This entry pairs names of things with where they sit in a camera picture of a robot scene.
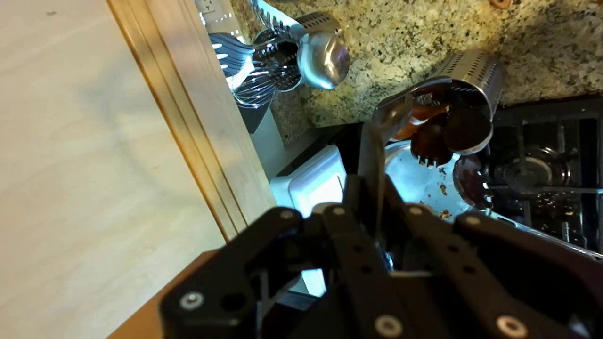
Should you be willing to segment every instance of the gas stove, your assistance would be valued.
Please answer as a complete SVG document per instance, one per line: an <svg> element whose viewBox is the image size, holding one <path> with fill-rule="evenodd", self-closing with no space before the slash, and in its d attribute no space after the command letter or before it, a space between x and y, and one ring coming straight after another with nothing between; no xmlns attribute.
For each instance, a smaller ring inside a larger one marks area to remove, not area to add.
<svg viewBox="0 0 603 339"><path fill-rule="evenodd" d="M574 247L603 251L603 98L500 110L478 155L491 210Z"/></svg>

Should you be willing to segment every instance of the screw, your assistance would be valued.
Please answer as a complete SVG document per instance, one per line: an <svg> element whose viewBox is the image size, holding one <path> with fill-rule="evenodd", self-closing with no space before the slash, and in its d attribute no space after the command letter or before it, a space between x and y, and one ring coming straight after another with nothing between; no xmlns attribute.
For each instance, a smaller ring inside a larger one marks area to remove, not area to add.
<svg viewBox="0 0 603 339"><path fill-rule="evenodd" d="M523 323L519 323L514 317L500 315L500 317L495 319L495 326L506 338L512 338L512 339L527 338L527 328L523 326Z"/></svg>
<svg viewBox="0 0 603 339"><path fill-rule="evenodd" d="M336 208L333 208L333 215L340 217L340 215L344 215L344 210L336 206Z"/></svg>
<svg viewBox="0 0 603 339"><path fill-rule="evenodd" d="M186 311L197 309L203 304L203 294L188 292L180 298L180 307Z"/></svg>
<svg viewBox="0 0 603 339"><path fill-rule="evenodd" d="M468 217L465 219L465 223L470 225L470 226L478 226L482 221L478 221L478 217L468 215Z"/></svg>
<svg viewBox="0 0 603 339"><path fill-rule="evenodd" d="M284 219L284 221L289 221L289 219L293 219L295 215L291 213L291 211L280 211L280 219Z"/></svg>
<svg viewBox="0 0 603 339"><path fill-rule="evenodd" d="M401 323L391 315L380 315L374 321L374 330L380 338L399 338L402 332Z"/></svg>
<svg viewBox="0 0 603 339"><path fill-rule="evenodd" d="M410 206L410 208L408 208L408 213L410 213L410 215L421 215L421 208Z"/></svg>

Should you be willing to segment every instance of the cabinet door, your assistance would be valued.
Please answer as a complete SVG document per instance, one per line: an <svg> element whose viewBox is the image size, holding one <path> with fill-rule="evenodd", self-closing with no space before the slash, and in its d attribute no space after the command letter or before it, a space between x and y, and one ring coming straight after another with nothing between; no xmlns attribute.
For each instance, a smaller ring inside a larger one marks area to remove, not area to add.
<svg viewBox="0 0 603 339"><path fill-rule="evenodd" d="M225 240L272 206L193 0L107 0Z"/></svg>
<svg viewBox="0 0 603 339"><path fill-rule="evenodd" d="M107 4L0 8L0 338L107 338L223 238Z"/></svg>

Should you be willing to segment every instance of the kitchen counter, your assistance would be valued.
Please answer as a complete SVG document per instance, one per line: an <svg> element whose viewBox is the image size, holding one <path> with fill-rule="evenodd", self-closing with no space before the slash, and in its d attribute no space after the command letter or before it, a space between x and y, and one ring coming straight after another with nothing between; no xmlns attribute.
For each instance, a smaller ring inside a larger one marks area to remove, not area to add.
<svg viewBox="0 0 603 339"><path fill-rule="evenodd" d="M603 93L603 4L595 0L297 0L276 2L291 17L331 12L352 55L346 81L331 91L299 89L314 127L365 121L385 97L433 74L450 51L487 49L504 65L502 106ZM233 4L248 36L259 23Z"/></svg>

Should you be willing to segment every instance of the fork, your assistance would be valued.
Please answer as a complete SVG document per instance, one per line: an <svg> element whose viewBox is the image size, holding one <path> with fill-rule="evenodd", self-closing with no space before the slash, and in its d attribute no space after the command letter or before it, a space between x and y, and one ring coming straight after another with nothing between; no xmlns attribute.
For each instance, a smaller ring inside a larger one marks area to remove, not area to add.
<svg viewBox="0 0 603 339"><path fill-rule="evenodd" d="M259 66L233 91L238 108L257 110L271 102L274 85L271 74Z"/></svg>
<svg viewBox="0 0 603 339"><path fill-rule="evenodd" d="M301 36L306 34L304 29L295 19L287 17L280 10L267 4L265 0L248 0L248 4L259 16L263 25L274 31L274 34L287 34L295 42L299 42Z"/></svg>
<svg viewBox="0 0 603 339"><path fill-rule="evenodd" d="M244 46L235 36L225 32L208 34L208 40L225 78L233 78L240 70L248 70L250 74L254 53L252 46Z"/></svg>

